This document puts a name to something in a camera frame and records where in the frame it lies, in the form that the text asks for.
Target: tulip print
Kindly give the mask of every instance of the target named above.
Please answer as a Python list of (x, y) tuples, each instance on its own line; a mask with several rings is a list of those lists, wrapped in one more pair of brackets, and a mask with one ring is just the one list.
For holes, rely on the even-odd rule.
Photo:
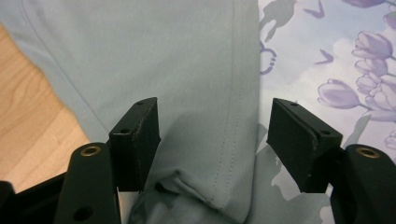
[(364, 75), (358, 80), (356, 80), (356, 85), (358, 85), (358, 91), (367, 95), (370, 91), (376, 88), (376, 86), (381, 82), (381, 79), (373, 73)]
[(392, 57), (393, 46), (380, 34), (360, 32), (352, 54), (363, 59), (387, 59)]
[(387, 0), (343, 0), (343, 2), (348, 3), (354, 7), (375, 7), (385, 2), (393, 5), (391, 1)]
[(388, 64), (382, 59), (365, 59), (355, 63), (356, 69), (364, 75), (373, 73), (378, 77), (384, 76), (388, 73)]
[(391, 132), (389, 137), (385, 139), (385, 145), (389, 148), (396, 149), (396, 130)]
[(318, 88), (318, 101), (334, 108), (350, 109), (360, 105), (358, 94), (345, 82), (337, 79), (329, 81)]
[(379, 84), (369, 92), (366, 104), (372, 110), (366, 114), (371, 115), (372, 120), (396, 121), (396, 86), (386, 83)]
[(396, 29), (396, 11), (390, 12), (384, 16), (385, 23), (392, 29)]

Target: wooden table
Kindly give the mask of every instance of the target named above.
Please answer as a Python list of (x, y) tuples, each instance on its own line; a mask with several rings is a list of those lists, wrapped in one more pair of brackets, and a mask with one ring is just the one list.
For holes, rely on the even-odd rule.
[(28, 189), (66, 171), (71, 153), (88, 142), (0, 24), (0, 180)]

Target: screw hole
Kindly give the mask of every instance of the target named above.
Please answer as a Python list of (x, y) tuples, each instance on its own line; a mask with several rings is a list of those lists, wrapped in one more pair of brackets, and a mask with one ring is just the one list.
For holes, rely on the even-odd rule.
[(92, 207), (85, 206), (79, 208), (77, 212), (75, 212), (75, 214), (73, 215), (73, 219), (75, 221), (85, 221), (88, 218), (90, 218), (92, 215), (93, 215)]
[(326, 131), (326, 130), (321, 130), (320, 132), (323, 133), (323, 134), (330, 134), (330, 132)]
[(380, 157), (380, 155), (378, 154), (378, 152), (370, 149), (370, 148), (366, 148), (366, 147), (359, 147), (357, 149), (358, 153), (361, 154), (362, 156), (371, 158), (371, 159), (377, 159)]
[(101, 148), (98, 146), (86, 147), (81, 150), (80, 154), (81, 156), (89, 157), (98, 154), (100, 150)]
[(121, 133), (128, 133), (128, 132), (129, 132), (129, 129), (121, 129), (120, 132), (121, 132)]

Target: floral printed fabric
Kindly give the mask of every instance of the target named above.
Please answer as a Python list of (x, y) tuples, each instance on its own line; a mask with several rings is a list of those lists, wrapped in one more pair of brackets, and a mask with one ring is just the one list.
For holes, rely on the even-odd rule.
[[(342, 147), (376, 147), (396, 162), (395, 1), (259, 0), (259, 9), (260, 123), (268, 127), (272, 98), (295, 101), (342, 133)], [(265, 137), (253, 195), (248, 223), (333, 223), (328, 196), (300, 194)]]

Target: folded fabric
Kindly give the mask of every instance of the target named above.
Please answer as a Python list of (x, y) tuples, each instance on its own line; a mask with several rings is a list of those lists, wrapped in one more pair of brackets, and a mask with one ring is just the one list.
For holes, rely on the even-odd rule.
[[(251, 0), (0, 2), (0, 21), (91, 141), (106, 141), (134, 102), (158, 97), (148, 191), (161, 183), (193, 198), (178, 207), (205, 204), (239, 223), (256, 150), (257, 12)], [(204, 209), (190, 208), (185, 217)]]

